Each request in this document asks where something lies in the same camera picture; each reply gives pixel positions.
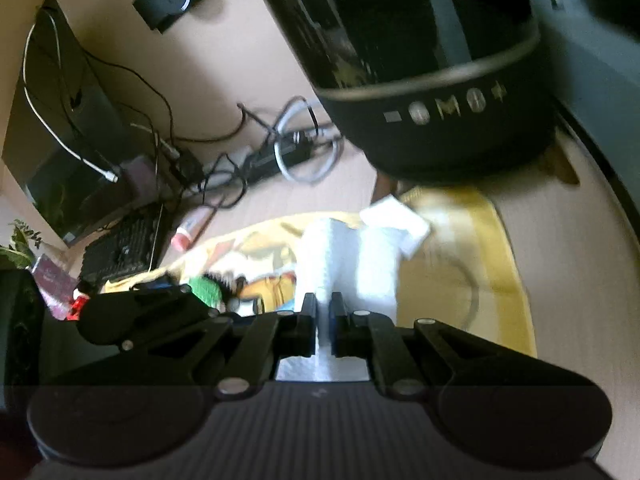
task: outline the green object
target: green object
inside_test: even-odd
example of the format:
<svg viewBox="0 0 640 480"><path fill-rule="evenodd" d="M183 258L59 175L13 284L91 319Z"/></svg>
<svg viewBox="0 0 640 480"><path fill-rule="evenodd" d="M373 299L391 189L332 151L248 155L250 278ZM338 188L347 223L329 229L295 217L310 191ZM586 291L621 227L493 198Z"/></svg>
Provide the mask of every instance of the green object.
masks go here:
<svg viewBox="0 0 640 480"><path fill-rule="evenodd" d="M222 291L220 287L209 278L205 278L204 276L190 278L189 286L196 298L211 308L216 308L222 302Z"/></svg>
<svg viewBox="0 0 640 480"><path fill-rule="evenodd" d="M29 241L33 242L36 249L39 249L42 243L40 232L34 232L22 220L14 220L9 225L14 227L14 233L11 236L11 243L7 247L0 245L0 256L17 269L26 269L36 262L36 255L29 247Z"/></svg>

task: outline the plus icon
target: plus icon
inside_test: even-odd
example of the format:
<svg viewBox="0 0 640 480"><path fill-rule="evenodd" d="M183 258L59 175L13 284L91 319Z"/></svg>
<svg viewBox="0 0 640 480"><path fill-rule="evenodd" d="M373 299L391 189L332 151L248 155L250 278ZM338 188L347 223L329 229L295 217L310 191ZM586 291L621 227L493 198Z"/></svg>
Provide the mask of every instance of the plus icon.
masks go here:
<svg viewBox="0 0 640 480"><path fill-rule="evenodd" d="M507 89L496 81L495 86L491 88L491 93L496 99L500 99L500 102L502 102L502 98L507 95Z"/></svg>

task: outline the computer monitor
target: computer monitor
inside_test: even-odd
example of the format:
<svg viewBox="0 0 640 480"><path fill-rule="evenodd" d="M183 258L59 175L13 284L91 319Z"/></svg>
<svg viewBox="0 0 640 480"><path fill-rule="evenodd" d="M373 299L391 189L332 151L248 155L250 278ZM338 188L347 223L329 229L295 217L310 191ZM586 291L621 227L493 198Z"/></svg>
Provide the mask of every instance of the computer monitor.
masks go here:
<svg viewBox="0 0 640 480"><path fill-rule="evenodd" d="M24 60L2 160L60 238L155 200L152 136L124 121L56 0L38 10Z"/></svg>

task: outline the red cap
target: red cap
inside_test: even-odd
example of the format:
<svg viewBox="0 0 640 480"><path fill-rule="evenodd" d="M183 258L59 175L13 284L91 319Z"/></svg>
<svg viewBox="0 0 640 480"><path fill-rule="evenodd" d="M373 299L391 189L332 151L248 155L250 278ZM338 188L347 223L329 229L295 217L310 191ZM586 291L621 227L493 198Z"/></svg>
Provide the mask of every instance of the red cap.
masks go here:
<svg viewBox="0 0 640 480"><path fill-rule="evenodd" d="M171 247L173 247L176 251L183 253L187 249L189 249L191 245L191 240L189 240L182 233L176 233L173 238L171 238Z"/></svg>

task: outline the green brush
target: green brush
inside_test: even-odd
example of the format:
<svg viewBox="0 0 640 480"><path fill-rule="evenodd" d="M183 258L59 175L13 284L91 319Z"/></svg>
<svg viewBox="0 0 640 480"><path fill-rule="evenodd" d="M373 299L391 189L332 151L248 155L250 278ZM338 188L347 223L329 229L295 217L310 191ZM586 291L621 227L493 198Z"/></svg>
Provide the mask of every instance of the green brush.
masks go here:
<svg viewBox="0 0 640 480"><path fill-rule="evenodd" d="M202 303L217 308L222 302L222 291L216 282L204 276L189 279L191 291Z"/></svg>

